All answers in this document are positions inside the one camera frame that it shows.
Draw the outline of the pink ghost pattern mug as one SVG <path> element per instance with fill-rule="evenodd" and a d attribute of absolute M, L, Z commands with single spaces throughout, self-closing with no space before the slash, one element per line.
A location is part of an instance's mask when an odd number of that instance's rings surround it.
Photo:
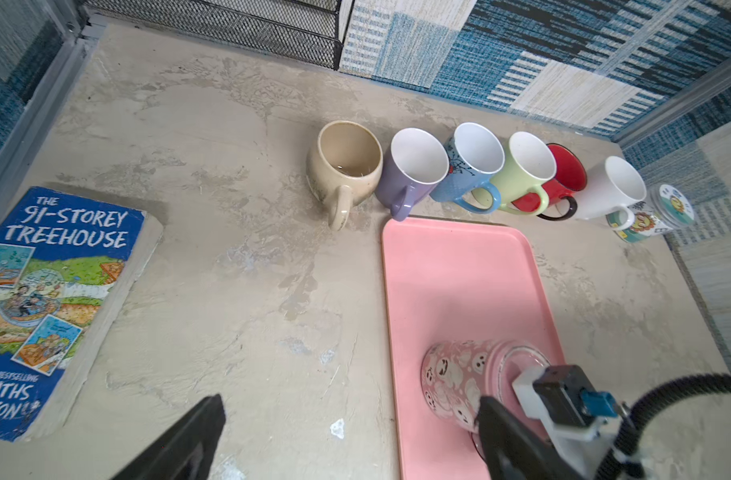
<path fill-rule="evenodd" d="M 423 358 L 421 389 L 438 418 L 451 420 L 468 432 L 479 432 L 481 398 L 489 396 L 545 440 L 543 424 L 525 416 L 513 382 L 529 367 L 549 365 L 535 346 L 521 340 L 443 341 Z"/>

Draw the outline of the white ceramic mug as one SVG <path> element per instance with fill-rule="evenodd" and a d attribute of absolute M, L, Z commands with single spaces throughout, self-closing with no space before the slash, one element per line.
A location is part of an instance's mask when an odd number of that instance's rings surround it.
<path fill-rule="evenodd" d="M 615 231 L 635 223 L 631 205 L 645 200 L 647 188 L 641 174 L 619 156 L 609 156 L 587 171 L 587 186 L 573 198 L 577 202 L 574 218 L 593 220 L 621 212 L 621 224 Z"/>

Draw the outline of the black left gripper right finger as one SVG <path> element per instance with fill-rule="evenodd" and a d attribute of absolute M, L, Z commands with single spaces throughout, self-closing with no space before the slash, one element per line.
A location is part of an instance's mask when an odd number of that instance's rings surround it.
<path fill-rule="evenodd" d="M 481 398 L 477 427 L 491 479 L 581 479 L 499 400 Z"/>

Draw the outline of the pink plastic tray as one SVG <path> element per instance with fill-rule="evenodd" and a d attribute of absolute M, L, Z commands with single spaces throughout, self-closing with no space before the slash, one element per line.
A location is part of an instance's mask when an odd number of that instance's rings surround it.
<path fill-rule="evenodd" d="M 565 363 L 529 240 L 515 228 L 409 217 L 381 234 L 405 479 L 485 479 L 469 432 L 438 418 L 421 389 L 421 362 L 441 341 L 525 340 Z"/>

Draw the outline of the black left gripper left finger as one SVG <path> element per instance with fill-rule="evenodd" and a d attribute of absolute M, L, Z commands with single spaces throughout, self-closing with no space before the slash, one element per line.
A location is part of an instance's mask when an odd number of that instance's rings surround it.
<path fill-rule="evenodd" d="M 206 396 L 113 479 L 207 479 L 225 420 L 221 395 Z"/>

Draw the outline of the purple ceramic mug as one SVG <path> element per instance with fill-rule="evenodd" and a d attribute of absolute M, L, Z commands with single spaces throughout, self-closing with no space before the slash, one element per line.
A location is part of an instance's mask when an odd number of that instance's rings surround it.
<path fill-rule="evenodd" d="M 383 157 L 383 173 L 375 190 L 391 218 L 403 221 L 449 173 L 443 144 L 425 130 L 399 130 Z"/>

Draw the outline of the blue treehouse paperback book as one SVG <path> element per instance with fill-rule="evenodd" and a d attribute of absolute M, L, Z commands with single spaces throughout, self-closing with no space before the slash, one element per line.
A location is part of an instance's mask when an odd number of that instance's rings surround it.
<path fill-rule="evenodd" d="M 1 222 L 1 441 L 65 424 L 162 234 L 145 211 L 40 186 Z"/>

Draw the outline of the light green ceramic mug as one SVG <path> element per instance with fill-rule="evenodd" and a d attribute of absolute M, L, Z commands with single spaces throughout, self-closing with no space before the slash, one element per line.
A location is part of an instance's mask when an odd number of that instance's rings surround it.
<path fill-rule="evenodd" d="M 537 136 L 517 131 L 509 137 L 507 145 L 501 142 L 485 128 L 475 127 L 477 133 L 471 134 L 467 145 L 471 148 L 474 164 L 481 164 L 483 170 L 491 166 L 501 166 L 501 170 L 491 176 L 489 182 L 481 188 L 473 189 L 475 204 L 471 204 L 473 212 L 491 212 L 493 196 L 487 187 L 497 188 L 501 194 L 501 205 L 497 210 L 515 215 L 539 215 L 549 207 L 549 194 L 543 188 L 545 182 L 553 179 L 557 173 L 557 162 L 547 144 Z M 515 200 L 533 193 L 537 196 L 537 208 L 533 212 L 513 208 Z"/>

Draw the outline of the green lidded yogurt cup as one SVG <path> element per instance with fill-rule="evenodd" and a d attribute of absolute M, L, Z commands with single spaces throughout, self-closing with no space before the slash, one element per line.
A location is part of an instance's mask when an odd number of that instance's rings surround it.
<path fill-rule="evenodd" d="M 647 197 L 605 216 L 609 227 L 627 243 L 665 235 L 697 221 L 691 202 L 671 184 L 652 187 Z"/>

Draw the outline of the red ceramic mug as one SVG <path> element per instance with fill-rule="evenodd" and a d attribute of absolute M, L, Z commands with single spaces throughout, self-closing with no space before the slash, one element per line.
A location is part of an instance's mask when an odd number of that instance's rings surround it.
<path fill-rule="evenodd" d="M 541 213 L 539 218 L 547 221 L 569 220 L 577 213 L 575 194 L 587 187 L 587 172 L 581 160 L 569 148 L 557 143 L 549 143 L 547 148 L 551 150 L 557 164 L 555 177 L 543 184 L 543 189 L 549 196 L 549 206 L 555 206 L 565 200 L 569 208 L 561 216 L 551 217 Z"/>

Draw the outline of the blue dotted ceramic mug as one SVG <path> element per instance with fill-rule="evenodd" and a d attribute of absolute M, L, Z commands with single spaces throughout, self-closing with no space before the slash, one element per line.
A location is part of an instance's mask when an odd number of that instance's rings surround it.
<path fill-rule="evenodd" d="M 429 194 L 436 202 L 453 202 L 475 214 L 489 214 L 501 206 L 501 194 L 491 184 L 491 177 L 505 166 L 505 150 L 497 136 L 485 126 L 465 122 L 445 142 L 449 171 Z M 463 198 L 483 188 L 491 196 L 491 206 L 479 208 Z"/>

